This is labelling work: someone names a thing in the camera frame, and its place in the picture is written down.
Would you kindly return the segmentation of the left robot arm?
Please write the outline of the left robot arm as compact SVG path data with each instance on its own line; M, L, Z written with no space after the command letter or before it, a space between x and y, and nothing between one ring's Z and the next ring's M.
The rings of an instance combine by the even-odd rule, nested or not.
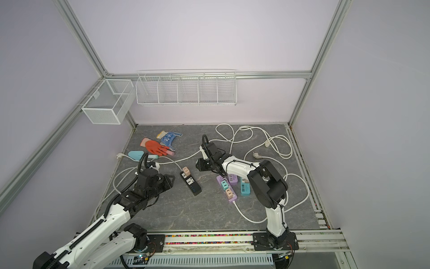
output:
M54 253L43 252L33 268L101 269L129 251L148 250L152 242L147 230L128 221L149 208L149 200L157 200L171 189L174 181L173 175L161 174L153 167L138 172L94 223Z

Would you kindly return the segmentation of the purple power strip front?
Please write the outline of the purple power strip front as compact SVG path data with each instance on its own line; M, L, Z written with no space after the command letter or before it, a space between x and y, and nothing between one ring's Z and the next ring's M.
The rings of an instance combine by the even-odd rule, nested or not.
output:
M222 188L227 200L230 203L235 202L237 200L237 195L236 195L234 189L231 187L228 179L225 177L222 177L222 176L217 176L216 179L218 181L218 184Z

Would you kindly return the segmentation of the pink charger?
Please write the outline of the pink charger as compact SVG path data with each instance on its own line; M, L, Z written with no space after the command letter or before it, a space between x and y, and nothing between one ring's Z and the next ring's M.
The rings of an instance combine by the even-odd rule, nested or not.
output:
M233 193L233 191L230 189L230 188L227 188L226 190L225 190L225 194L226 194L226 196L227 196L227 198L230 200L230 199L232 199L232 198L234 198L234 193Z

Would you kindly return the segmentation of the black power strip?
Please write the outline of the black power strip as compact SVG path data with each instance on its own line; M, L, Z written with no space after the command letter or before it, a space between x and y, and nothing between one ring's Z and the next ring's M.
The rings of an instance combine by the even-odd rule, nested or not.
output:
M180 177L187 184L188 188L194 196L197 196L202 192L201 186L190 173L187 174L182 171L180 173Z

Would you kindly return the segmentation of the teal charger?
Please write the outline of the teal charger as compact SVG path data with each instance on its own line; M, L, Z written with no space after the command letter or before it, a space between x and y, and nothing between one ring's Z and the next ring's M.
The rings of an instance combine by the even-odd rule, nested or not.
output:
M227 189L230 188L230 185L228 184L228 182L226 180L221 181L221 187L224 191L226 191Z

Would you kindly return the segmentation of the pink USB charger plug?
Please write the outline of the pink USB charger plug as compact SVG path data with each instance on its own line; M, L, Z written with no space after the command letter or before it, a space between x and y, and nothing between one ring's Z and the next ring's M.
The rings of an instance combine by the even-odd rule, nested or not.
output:
M188 167L184 167L184 168L182 168L182 170L183 170L183 173L185 174L185 176L186 176L186 177L188 177L188 176L190 176L190 175L191 175L191 172L190 172L190 170L188 169Z

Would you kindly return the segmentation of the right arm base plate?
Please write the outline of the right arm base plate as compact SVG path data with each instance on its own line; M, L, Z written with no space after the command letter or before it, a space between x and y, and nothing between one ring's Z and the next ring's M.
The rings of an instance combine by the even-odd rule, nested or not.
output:
M289 230L279 237L268 231L253 233L252 245L256 251L296 251L299 249L296 234Z

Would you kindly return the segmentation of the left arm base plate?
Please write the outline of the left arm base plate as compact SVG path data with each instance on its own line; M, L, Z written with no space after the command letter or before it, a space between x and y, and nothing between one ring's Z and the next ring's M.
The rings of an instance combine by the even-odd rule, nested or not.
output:
M145 238L142 237L136 240L132 251L136 253L161 253L165 245L165 239L164 234L147 234Z

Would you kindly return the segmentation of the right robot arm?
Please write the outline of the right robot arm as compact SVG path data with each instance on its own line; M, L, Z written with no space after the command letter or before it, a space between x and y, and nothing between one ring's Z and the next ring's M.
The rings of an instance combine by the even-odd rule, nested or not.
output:
M290 233L283 208L288 185L274 165L267 160L260 163L245 161L218 148L199 148L202 157L196 166L200 171L212 171L221 176L246 178L267 215L268 247L280 249Z

